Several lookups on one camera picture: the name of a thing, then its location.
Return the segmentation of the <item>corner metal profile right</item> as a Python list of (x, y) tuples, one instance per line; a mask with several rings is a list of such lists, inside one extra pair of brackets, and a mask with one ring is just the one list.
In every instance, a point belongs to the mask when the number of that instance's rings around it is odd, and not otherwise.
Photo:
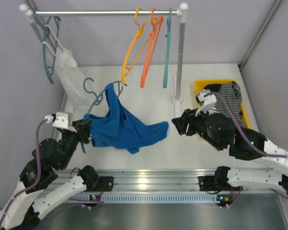
[(247, 48), (246, 53), (243, 55), (241, 62), (238, 64), (239, 70), (242, 71), (245, 65), (247, 64), (249, 58), (251, 57), (252, 53), (260, 43), (263, 35), (265, 34), (269, 24), (273, 20), (274, 16), (277, 14), (277, 11), (281, 7), (283, 0), (274, 0), (271, 8), (269, 9), (267, 15), (265, 16), (263, 22), (261, 23), (256, 35), (254, 36), (251, 44)]

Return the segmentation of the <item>black white striped shirt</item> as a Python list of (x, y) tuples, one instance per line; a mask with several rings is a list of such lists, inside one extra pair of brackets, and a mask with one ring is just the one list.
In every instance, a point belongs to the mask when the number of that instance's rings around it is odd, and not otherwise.
[(235, 81), (221, 84), (218, 90), (218, 94), (224, 99), (224, 101), (229, 106), (239, 126), (241, 128), (247, 128), (247, 125), (243, 121), (244, 113), (241, 109), (242, 94), (240, 86)]

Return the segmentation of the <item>silver clothes rack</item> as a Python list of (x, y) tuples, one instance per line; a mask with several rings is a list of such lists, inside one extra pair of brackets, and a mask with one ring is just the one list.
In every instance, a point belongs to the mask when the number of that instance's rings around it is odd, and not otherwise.
[[(155, 15), (168, 16), (176, 15), (180, 18), (180, 29), (179, 29), (179, 43), (178, 43), (178, 61), (177, 61), (177, 74), (174, 82), (175, 94), (173, 97), (174, 104), (174, 116), (177, 117), (181, 114), (181, 102), (182, 97), (181, 91), (181, 78), (182, 78), (182, 65), (183, 65), (183, 49), (184, 49), (184, 37), (185, 27), (187, 22), (189, 5), (187, 3), (181, 3), (179, 8), (175, 11), (155, 11)], [(34, 25), (36, 22), (33, 15), (37, 16), (133, 16), (135, 11), (36, 11), (29, 9), (26, 4), (19, 6), (19, 11), (28, 20), (37, 36), (41, 35), (38, 31), (38, 26)]]

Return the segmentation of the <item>corner metal profile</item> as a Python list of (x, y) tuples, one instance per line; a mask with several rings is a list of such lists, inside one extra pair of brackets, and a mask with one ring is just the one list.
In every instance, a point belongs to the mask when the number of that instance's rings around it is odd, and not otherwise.
[(242, 71), (245, 65), (247, 64), (249, 58), (251, 57), (252, 53), (260, 43), (263, 35), (265, 34), (269, 24), (273, 20), (274, 16), (277, 14), (277, 11), (281, 7), (283, 0), (274, 0), (271, 8), (269, 9), (267, 15), (265, 16), (263, 22), (261, 23), (256, 35), (254, 36), (251, 44), (247, 48), (246, 53), (243, 55), (241, 62), (238, 64), (239, 70)]
[(56, 140), (40, 141), (39, 131), (44, 123), (52, 123), (55, 128), (67, 132), (63, 123), (69, 121), (66, 113), (57, 112), (45, 116), (37, 126), (34, 159), (25, 166), (10, 201), (0, 211), (0, 230), (31, 229), (42, 219), (36, 216), (43, 214), (38, 209), (37, 197), (57, 179), (55, 171), (66, 167), (67, 157), (63, 156), (63, 146)]

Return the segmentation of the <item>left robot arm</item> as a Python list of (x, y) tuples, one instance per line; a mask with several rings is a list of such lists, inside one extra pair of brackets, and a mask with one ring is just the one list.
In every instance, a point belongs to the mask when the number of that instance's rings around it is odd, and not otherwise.
[(69, 198), (98, 187), (100, 177), (92, 166), (87, 165), (68, 182), (40, 197), (58, 178), (56, 171), (67, 168), (78, 144), (89, 143), (90, 126), (88, 120), (74, 121), (72, 131), (59, 128), (60, 140), (47, 138), (39, 141), (39, 131), (36, 131), (34, 158), (24, 167), (11, 198), (0, 209), (0, 230), (32, 230)]

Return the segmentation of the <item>teal hanger with garment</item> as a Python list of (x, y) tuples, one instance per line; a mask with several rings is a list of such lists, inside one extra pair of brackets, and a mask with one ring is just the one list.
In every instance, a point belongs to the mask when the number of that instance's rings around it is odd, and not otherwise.
[[(35, 23), (41, 26), (42, 29), (42, 56), (44, 70), (49, 83), (54, 84), (52, 76), (55, 71), (56, 54), (59, 45), (58, 35), (60, 31), (61, 18), (58, 16), (49, 16), (46, 23), (42, 23), (36, 11), (36, 8), (32, 9), (32, 17)], [(56, 26), (55, 33), (51, 31), (51, 27), (49, 26), (51, 21), (54, 21), (54, 24)]]

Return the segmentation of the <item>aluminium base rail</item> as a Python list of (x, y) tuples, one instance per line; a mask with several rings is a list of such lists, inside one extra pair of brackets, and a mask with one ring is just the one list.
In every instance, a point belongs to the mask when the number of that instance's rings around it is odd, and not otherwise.
[(241, 192), (284, 193), (284, 176), (272, 169), (215, 170), (98, 170), (100, 183), (87, 195), (104, 203), (220, 203), (233, 202)]

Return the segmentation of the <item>dark blue-grey hanger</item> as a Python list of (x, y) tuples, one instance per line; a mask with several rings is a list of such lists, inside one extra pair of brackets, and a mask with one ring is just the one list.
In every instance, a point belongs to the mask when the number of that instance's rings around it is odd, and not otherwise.
[[(93, 147), (118, 147), (119, 131), (124, 129), (124, 119), (126, 115), (124, 108), (120, 103), (119, 96), (123, 91), (124, 84), (121, 81), (109, 83), (100, 93), (89, 91), (86, 87), (87, 81), (93, 81), (92, 78), (86, 78), (83, 81), (83, 89), (88, 94), (93, 94), (95, 99), (92, 101), (87, 112), (83, 116), (83, 120), (92, 120), (91, 124), (91, 140), (90, 144)], [(96, 116), (92, 114), (93, 107), (100, 105), (103, 100), (106, 100), (108, 111), (104, 116)], [(83, 153), (86, 153), (86, 144), (81, 144)]]

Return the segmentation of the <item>white garment on hanger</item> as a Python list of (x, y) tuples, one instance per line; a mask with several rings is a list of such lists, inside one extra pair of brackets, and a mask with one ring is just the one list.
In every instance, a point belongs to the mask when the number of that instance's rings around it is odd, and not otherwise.
[[(66, 49), (59, 39), (58, 42), (54, 73), (57, 74), (73, 108), (85, 114), (95, 96), (84, 91), (83, 81), (86, 77), (80, 70), (71, 50)], [(89, 91), (93, 90), (88, 81), (86, 87)]]

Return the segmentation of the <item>blue tank top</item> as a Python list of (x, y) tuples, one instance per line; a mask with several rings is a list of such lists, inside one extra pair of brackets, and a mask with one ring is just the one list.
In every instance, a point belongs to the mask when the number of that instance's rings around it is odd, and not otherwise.
[(93, 147), (114, 147), (135, 154), (141, 147), (154, 145), (167, 137), (168, 122), (143, 123), (120, 103), (113, 83), (105, 87), (105, 96), (109, 108), (106, 116), (85, 114), (83, 117), (84, 121), (91, 122)]

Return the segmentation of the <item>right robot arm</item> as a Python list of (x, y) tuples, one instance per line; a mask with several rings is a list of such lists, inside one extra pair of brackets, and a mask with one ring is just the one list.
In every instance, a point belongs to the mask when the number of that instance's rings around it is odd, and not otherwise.
[(268, 188), (288, 195), (288, 152), (265, 135), (249, 129), (236, 128), (231, 118), (222, 114), (196, 114), (187, 109), (171, 121), (179, 135), (198, 135), (217, 151), (228, 150), (229, 156), (242, 161), (262, 164), (264, 170), (229, 166), (217, 167), (214, 176), (199, 179), (202, 191), (238, 191)]

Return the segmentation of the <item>yellow plastic bin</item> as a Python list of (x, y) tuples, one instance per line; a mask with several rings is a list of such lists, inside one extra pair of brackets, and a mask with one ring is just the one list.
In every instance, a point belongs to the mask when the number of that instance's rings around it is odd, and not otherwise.
[[(208, 84), (214, 84), (214, 83), (224, 84), (224, 83), (228, 83), (228, 82), (232, 82), (232, 81), (235, 81), (235, 80), (234, 79), (195, 80), (194, 81), (194, 93), (195, 94), (199, 93)], [(246, 113), (246, 110), (245, 110), (243, 102), (241, 104), (241, 109), (242, 109), (242, 111), (244, 113), (243, 121), (247, 125), (247, 128), (251, 128), (251, 125), (250, 125), (250, 122), (249, 122), (249, 119), (248, 119), (248, 116), (247, 116), (247, 113)]]

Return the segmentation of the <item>corner metal profile left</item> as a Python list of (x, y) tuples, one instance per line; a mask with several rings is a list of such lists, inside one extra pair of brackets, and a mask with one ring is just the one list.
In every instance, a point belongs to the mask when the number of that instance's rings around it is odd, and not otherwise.
[(67, 157), (63, 156), (63, 146), (56, 140), (40, 141), (39, 131), (44, 123), (52, 123), (55, 128), (67, 132), (63, 123), (69, 121), (66, 113), (57, 112), (45, 116), (37, 126), (34, 159), (25, 166), (10, 201), (0, 211), (0, 230), (31, 229), (42, 219), (36, 216), (43, 214), (38, 209), (37, 197), (57, 179), (55, 171), (66, 167)]

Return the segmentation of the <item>black garment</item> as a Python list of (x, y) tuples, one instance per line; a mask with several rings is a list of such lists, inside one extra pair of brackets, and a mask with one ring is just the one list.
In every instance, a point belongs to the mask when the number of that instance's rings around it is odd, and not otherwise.
[(208, 84), (202, 89), (202, 92), (204, 94), (211, 94), (213, 92), (219, 93), (221, 86), (222, 84), (218, 84), (218, 83)]

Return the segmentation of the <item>teal hanger right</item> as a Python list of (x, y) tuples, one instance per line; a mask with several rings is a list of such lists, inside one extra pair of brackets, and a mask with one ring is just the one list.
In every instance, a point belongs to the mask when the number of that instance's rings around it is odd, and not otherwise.
[(165, 68), (163, 75), (164, 89), (166, 89), (168, 86), (168, 67), (169, 67), (170, 45), (171, 45), (171, 19), (172, 19), (172, 8), (169, 9), (169, 15), (167, 18), (167, 32), (165, 34), (165, 37), (167, 38), (167, 48), (166, 48)]

